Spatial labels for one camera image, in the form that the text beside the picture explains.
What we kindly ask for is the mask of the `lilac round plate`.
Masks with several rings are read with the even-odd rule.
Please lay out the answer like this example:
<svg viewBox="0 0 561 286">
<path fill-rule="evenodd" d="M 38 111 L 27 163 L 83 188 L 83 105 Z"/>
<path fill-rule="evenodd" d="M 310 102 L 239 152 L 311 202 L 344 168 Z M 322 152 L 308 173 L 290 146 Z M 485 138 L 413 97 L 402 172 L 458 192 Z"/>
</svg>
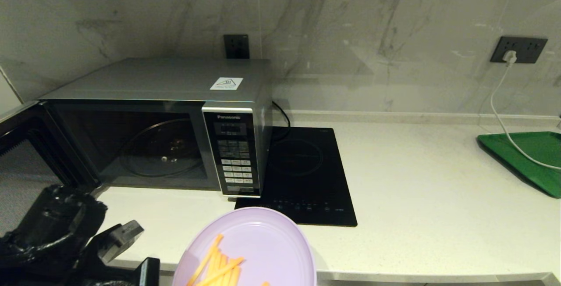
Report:
<svg viewBox="0 0 561 286">
<path fill-rule="evenodd" d="M 172 286 L 186 286 L 211 244 L 229 260 L 244 257 L 237 286 L 317 286 L 316 265 L 310 244 L 287 216 L 263 207 L 228 212 L 203 228 L 185 250 Z M 208 264 L 195 282 L 205 279 Z"/>
</svg>

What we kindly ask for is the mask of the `black microwave control panel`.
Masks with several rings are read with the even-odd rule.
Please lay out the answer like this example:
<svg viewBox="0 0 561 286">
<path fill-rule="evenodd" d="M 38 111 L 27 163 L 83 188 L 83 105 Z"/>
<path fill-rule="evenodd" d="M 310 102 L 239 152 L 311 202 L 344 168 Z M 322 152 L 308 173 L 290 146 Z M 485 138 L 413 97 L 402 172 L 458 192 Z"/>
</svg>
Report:
<svg viewBox="0 0 561 286">
<path fill-rule="evenodd" d="M 202 107 L 220 190 L 227 197 L 261 197 L 253 113 L 249 107 Z"/>
</svg>

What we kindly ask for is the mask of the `silver Panasonic microwave oven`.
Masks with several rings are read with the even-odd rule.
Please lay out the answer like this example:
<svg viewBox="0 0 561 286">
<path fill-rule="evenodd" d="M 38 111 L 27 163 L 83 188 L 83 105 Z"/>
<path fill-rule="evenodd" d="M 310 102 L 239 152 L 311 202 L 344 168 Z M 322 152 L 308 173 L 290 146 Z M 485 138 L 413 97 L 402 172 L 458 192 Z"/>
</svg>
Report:
<svg viewBox="0 0 561 286">
<path fill-rule="evenodd" d="M 244 78 L 238 90 L 210 90 L 219 77 Z M 103 186 L 220 190 L 202 107 L 249 107 L 261 192 L 272 139 L 272 66 L 263 59 L 128 58 L 40 97 Z M 191 121 L 203 165 L 163 178 L 135 176 L 120 164 L 122 148 L 142 130 Z"/>
</svg>

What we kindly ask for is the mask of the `black induction cooktop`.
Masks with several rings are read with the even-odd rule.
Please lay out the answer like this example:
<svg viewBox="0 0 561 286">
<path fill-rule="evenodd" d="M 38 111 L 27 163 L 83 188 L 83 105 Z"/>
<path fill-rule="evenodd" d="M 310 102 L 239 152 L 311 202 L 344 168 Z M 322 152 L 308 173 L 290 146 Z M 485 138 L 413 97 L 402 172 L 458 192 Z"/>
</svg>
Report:
<svg viewBox="0 0 561 286">
<path fill-rule="evenodd" d="M 274 127 L 260 198 L 236 209 L 263 207 L 299 225 L 356 227 L 341 155 L 332 128 Z"/>
</svg>

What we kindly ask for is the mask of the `white warning sticker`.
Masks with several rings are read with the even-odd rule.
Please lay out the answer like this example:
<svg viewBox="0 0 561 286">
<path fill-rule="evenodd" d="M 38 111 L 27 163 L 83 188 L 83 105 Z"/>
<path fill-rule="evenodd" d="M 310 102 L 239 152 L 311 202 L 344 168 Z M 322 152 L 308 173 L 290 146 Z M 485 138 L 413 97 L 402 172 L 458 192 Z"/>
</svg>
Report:
<svg viewBox="0 0 561 286">
<path fill-rule="evenodd" d="M 244 78 L 241 77 L 219 77 L 210 87 L 210 90 L 238 90 Z"/>
</svg>

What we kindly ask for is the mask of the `green plastic tray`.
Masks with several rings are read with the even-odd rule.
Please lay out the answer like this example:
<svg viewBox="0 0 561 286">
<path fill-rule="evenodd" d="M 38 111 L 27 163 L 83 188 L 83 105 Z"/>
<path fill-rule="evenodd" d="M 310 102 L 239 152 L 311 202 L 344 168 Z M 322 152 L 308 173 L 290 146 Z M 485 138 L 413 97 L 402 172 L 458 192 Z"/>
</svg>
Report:
<svg viewBox="0 0 561 286">
<path fill-rule="evenodd" d="M 477 136 L 476 141 L 523 182 L 561 199 L 561 133 L 486 134 Z"/>
</svg>

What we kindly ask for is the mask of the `small black wall socket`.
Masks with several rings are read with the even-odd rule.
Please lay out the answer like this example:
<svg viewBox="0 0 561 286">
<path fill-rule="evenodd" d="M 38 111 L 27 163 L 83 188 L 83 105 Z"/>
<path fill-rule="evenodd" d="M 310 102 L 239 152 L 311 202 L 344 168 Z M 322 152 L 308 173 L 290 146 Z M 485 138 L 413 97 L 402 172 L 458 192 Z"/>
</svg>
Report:
<svg viewBox="0 0 561 286">
<path fill-rule="evenodd" d="M 227 59 L 250 58 L 250 44 L 247 34 L 225 34 L 223 43 Z"/>
</svg>

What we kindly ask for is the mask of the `wide black wall socket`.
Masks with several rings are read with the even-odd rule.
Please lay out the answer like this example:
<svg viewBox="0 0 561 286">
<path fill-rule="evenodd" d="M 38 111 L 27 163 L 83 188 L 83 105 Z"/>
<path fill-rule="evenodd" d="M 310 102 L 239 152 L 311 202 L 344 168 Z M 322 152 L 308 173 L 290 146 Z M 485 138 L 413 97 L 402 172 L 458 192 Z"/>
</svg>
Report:
<svg viewBox="0 0 561 286">
<path fill-rule="evenodd" d="M 516 63 L 535 64 L 548 42 L 547 38 L 501 36 L 491 55 L 490 62 L 506 63 L 504 57 L 507 52 L 514 51 Z"/>
</svg>

